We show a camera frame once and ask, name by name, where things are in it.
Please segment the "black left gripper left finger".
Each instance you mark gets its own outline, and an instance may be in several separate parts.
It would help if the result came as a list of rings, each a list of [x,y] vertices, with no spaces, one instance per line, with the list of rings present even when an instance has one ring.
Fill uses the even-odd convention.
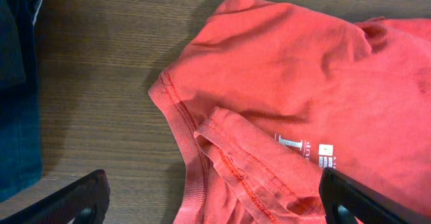
[[[104,170],[74,181],[27,208],[1,220],[1,224],[102,224],[110,202]]]

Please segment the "red t-shirt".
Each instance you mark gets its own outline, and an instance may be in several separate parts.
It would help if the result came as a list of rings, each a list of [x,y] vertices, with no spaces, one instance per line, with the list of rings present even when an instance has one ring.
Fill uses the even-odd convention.
[[[149,91],[186,165],[176,223],[323,223],[333,167],[430,214],[430,20],[225,0]]]

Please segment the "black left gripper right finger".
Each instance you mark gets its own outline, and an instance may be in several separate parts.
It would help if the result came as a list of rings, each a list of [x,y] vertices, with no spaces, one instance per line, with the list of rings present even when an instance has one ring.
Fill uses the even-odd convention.
[[[319,194],[327,224],[430,224],[430,219],[326,167]]]

